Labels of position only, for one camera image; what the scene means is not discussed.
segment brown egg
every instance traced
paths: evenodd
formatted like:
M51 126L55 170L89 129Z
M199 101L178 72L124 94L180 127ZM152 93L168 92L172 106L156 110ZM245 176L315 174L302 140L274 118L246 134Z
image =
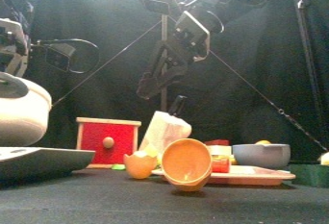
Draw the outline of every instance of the brown egg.
M126 171L135 179L144 179L150 176L151 170L156 167L156 157L148 156L143 151L135 152L131 156L123 156Z

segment white bowl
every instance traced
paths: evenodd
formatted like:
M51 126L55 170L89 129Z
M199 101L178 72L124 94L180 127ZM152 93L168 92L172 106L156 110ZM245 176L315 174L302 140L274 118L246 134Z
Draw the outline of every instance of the white bowl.
M290 161L287 144L238 144L233 145L233 155L238 165L283 169Z
M28 93L19 98L0 98L0 146L25 146L44 136L51 109L49 93L21 79Z

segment black table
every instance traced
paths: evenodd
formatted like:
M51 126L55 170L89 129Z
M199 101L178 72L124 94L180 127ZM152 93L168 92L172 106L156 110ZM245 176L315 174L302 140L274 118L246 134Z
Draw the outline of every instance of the black table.
M329 188L206 185L180 192L158 176L84 169L1 185L0 223L329 223Z

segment black curtain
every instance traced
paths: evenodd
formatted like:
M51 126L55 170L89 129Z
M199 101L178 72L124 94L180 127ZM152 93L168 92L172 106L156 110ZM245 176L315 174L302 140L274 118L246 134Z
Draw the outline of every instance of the black curtain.
M143 100L136 95L154 43L160 40L160 15L138 0L29 1L33 40L81 38L100 49L95 74L60 72L43 58L29 61L25 78L49 91L53 102L64 97L49 112L49 129L36 145L75 148L79 116L142 121L142 140L160 103L159 96ZM269 0L213 35L213 52L190 66L180 83L168 87L168 105L176 95L187 96L182 118L192 126L191 137L225 138L231 144L269 139L291 145L291 160L315 160L322 149L286 114L329 146L322 133L329 124L328 0L310 1L307 29L325 124L318 123L295 1ZM170 18L168 29L174 25Z

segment metal pole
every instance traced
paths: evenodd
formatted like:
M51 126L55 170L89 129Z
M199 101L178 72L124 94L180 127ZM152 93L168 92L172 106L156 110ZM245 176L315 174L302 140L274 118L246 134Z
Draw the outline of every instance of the metal pole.
M326 128L324 107L321 102L321 91L320 91L315 67L314 67L311 41L310 41L310 35L307 30L306 12L305 12L306 6L303 6L302 0L294 0L294 5L295 5L295 12L297 12L298 26L301 31L301 40L303 44L305 60L309 70L310 84L313 89L313 102L314 102L314 109L317 114L317 124L320 127L321 139L326 140L329 138L328 136L329 131Z
M167 40L168 37L168 16L162 14L162 40ZM167 65L163 65L162 74L167 71ZM167 88L162 88L160 90L160 110L163 112L167 111Z

